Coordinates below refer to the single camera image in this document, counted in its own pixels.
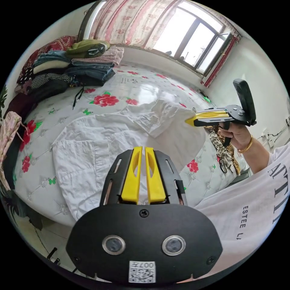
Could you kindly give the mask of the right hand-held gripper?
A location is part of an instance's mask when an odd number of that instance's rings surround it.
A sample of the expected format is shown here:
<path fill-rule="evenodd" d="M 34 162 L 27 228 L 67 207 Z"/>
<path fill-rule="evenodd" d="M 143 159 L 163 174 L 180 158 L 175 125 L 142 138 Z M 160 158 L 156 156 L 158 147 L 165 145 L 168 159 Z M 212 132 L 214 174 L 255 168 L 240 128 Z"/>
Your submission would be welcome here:
<path fill-rule="evenodd" d="M 194 117 L 185 120 L 185 123 L 194 127 L 216 127 L 220 122 L 253 126 L 256 124 L 255 110 L 249 113 L 238 105 L 228 105 L 225 108 L 208 108 L 196 112 Z"/>

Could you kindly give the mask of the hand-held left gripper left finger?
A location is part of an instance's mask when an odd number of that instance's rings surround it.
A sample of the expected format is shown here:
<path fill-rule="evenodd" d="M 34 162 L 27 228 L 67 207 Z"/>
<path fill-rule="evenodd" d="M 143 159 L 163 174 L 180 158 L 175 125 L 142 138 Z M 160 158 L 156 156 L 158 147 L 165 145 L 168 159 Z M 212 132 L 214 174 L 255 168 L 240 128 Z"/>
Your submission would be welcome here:
<path fill-rule="evenodd" d="M 133 149 L 121 193 L 122 201 L 139 200 L 142 151 L 142 147 L 134 147 Z"/>

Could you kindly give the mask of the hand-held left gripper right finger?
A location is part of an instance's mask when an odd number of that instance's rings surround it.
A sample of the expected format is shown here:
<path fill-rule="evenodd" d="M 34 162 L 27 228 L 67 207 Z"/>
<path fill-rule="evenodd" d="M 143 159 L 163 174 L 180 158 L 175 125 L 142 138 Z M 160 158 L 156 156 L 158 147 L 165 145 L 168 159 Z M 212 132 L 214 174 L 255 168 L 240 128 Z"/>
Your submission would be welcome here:
<path fill-rule="evenodd" d="M 148 201 L 164 202 L 166 194 L 153 148 L 145 147 L 145 159 Z"/>

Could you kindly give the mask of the person's right hand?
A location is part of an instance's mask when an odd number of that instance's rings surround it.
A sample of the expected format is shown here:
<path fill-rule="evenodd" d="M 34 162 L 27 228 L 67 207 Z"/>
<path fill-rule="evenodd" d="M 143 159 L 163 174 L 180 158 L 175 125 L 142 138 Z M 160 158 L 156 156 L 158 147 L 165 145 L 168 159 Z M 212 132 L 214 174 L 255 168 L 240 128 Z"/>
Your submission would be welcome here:
<path fill-rule="evenodd" d="M 229 138 L 231 144 L 240 151 L 246 152 L 253 143 L 253 137 L 245 125 L 236 123 L 219 123 L 219 134 Z"/>

